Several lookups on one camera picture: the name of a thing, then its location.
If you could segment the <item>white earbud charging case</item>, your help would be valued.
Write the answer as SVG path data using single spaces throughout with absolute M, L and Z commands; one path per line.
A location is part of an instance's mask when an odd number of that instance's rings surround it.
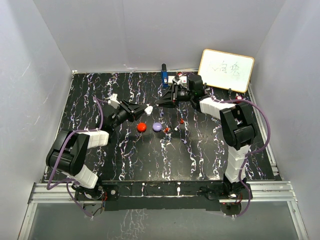
M 147 108 L 144 109 L 144 112 L 146 113 L 147 116 L 150 116 L 153 112 L 153 106 L 148 105 Z

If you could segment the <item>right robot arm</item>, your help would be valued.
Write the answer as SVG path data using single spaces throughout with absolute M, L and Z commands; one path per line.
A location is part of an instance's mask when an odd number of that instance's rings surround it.
M 250 114 L 250 106 L 245 101 L 216 100 L 206 93 L 205 84 L 200 75 L 187 78 L 187 86 L 173 82 L 164 95 L 156 101 L 158 107 L 176 108 L 180 102 L 189 102 L 198 112 L 220 120 L 222 134 L 228 145 L 227 167 L 223 175 L 223 194 L 233 199 L 245 184 L 245 162 L 250 147 L 258 135 Z

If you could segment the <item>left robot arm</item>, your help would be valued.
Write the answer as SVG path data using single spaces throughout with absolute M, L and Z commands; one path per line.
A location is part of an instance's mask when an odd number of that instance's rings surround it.
M 151 115 L 150 104 L 137 104 L 126 100 L 106 101 L 115 108 L 105 116 L 101 106 L 102 100 L 94 97 L 100 113 L 98 127 L 84 130 L 61 130 L 46 157 L 47 167 L 52 169 L 46 189 L 51 190 L 61 183 L 72 183 L 80 193 L 97 200 L 103 195 L 99 177 L 85 165 L 87 150 L 104 147 L 115 128 L 126 121 L 137 121 L 143 114 Z

